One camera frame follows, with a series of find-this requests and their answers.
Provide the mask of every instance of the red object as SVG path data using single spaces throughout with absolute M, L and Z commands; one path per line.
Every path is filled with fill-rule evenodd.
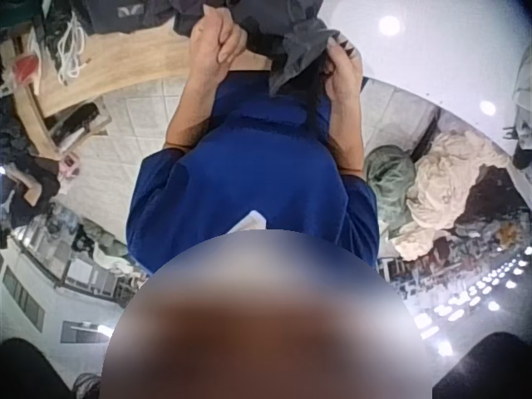
M 12 72 L 17 85 L 27 84 L 39 67 L 39 57 L 29 54 L 18 57 L 13 63 Z

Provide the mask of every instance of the beige cloth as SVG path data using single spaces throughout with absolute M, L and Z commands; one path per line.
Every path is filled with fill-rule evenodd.
M 429 153 L 417 162 L 416 183 L 407 193 L 412 218 L 421 227 L 452 228 L 466 208 L 480 167 L 505 168 L 509 162 L 491 141 L 472 131 L 437 136 Z
M 400 235 L 391 239 L 393 246 L 403 260 L 416 260 L 427 254 L 433 245 L 436 231 L 426 229 L 416 222 L 405 224 L 399 230 Z

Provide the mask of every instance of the green cloth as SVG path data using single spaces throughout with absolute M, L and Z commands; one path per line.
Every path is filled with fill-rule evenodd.
M 406 192 L 416 179 L 410 156 L 395 145 L 378 147 L 366 157 L 364 175 L 377 196 L 379 219 L 400 227 L 408 219 Z

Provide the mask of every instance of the white ceiling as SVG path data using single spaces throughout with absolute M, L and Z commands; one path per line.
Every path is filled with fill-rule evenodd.
M 513 125 L 515 78 L 532 38 L 513 0 L 325 0 L 320 16 L 360 50 L 366 76 L 451 111 L 513 154 L 502 129 Z M 385 16 L 400 21 L 397 35 L 380 32 Z M 482 113 L 481 101 L 496 113 Z

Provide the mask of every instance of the wooden table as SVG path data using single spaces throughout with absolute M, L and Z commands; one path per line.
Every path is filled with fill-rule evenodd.
M 168 76 L 188 76 L 189 39 L 178 36 L 173 21 L 143 31 L 94 35 L 83 52 L 86 66 L 68 86 L 62 86 L 52 61 L 47 59 L 37 102 L 42 114 L 60 110 L 109 91 Z M 265 57 L 246 52 L 235 60 L 234 70 L 269 69 Z
M 8 64 L 9 58 L 15 55 L 12 42 L 4 42 L 0 50 Z M 63 86 L 57 80 L 52 59 L 46 54 L 39 95 L 34 96 L 29 87 L 14 93 L 18 116 L 40 156 L 54 160 L 64 156 L 50 138 L 44 118 L 122 87 L 163 77 L 188 76 L 189 39 L 174 32 L 173 21 L 131 34 L 94 35 L 86 38 L 81 61 L 86 66 L 80 76 Z M 267 58 L 245 52 L 231 69 L 268 70 L 270 65 Z

